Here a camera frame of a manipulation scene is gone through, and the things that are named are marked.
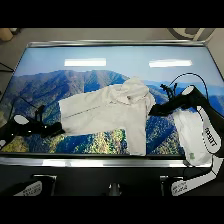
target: blue sky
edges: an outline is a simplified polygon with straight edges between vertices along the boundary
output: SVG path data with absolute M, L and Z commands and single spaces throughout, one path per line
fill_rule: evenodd
M 106 58 L 105 67 L 64 67 L 65 59 Z M 149 61 L 164 59 L 191 60 L 186 67 L 150 68 Z M 172 81 L 178 75 L 193 72 L 207 84 L 223 86 L 224 82 L 204 47 L 171 46 L 109 46 L 109 47 L 54 47 L 28 48 L 17 70 L 16 76 L 48 73 L 57 70 L 111 70 L 141 80 Z M 179 82 L 200 82 L 193 76 L 181 77 Z

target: floor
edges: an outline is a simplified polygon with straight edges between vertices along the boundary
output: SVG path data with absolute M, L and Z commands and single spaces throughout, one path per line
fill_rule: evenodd
M 0 62 L 15 68 L 27 43 L 71 40 L 175 40 L 167 28 L 24 28 L 9 42 L 0 43 Z M 208 47 L 224 74 L 224 29 L 217 28 Z M 0 91 L 4 92 L 10 73 L 1 73 Z

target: tabletop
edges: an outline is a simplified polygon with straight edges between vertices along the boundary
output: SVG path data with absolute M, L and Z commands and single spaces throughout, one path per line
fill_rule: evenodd
M 51 42 L 30 43 L 25 49 L 0 103 L 0 126 L 10 116 L 13 100 L 21 96 L 30 104 L 45 105 L 43 121 L 60 122 L 58 101 L 75 94 L 123 84 L 138 77 L 156 103 L 168 101 L 161 84 L 169 85 L 184 73 L 200 75 L 206 83 L 209 102 L 224 115 L 224 82 L 206 46 L 179 42 Z M 176 93 L 195 85 L 203 94 L 203 82 L 186 75 L 177 80 Z M 12 115 L 33 117 L 35 108 L 22 99 Z M 17 136 L 1 153 L 64 155 L 128 155 L 125 130 L 54 138 Z M 151 116 L 146 122 L 147 156 L 184 156 L 172 115 Z

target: garment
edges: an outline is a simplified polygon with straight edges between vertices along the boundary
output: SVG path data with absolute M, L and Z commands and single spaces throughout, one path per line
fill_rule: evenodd
M 130 154 L 145 155 L 145 125 L 154 104 L 148 87 L 131 78 L 60 100 L 62 128 L 69 136 L 124 129 Z
M 198 113 L 190 111 L 177 111 L 173 113 L 180 145 L 184 148 L 187 161 L 198 166 L 212 159 L 203 141 L 203 122 Z

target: silver frame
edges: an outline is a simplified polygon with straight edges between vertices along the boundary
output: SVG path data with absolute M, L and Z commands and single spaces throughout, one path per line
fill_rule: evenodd
M 134 41 L 134 40 L 78 40 L 78 41 L 50 41 L 50 42 L 31 42 L 27 48 L 38 47 L 63 47 L 63 46 L 192 46 L 206 47 L 204 41 L 188 41 L 188 40 L 157 40 L 157 41 Z M 189 163 L 186 160 L 164 160 L 164 159 L 149 159 L 148 157 L 140 158 L 108 158 L 109 156 L 99 156 L 89 158 L 91 156 L 84 155 L 77 158 L 68 159 L 53 159 L 52 158 L 22 158 L 21 153 L 0 153 L 0 164 L 2 165 L 22 165 L 22 166 L 51 166 L 51 167 L 186 167 Z M 211 167 L 211 162 L 200 167 Z

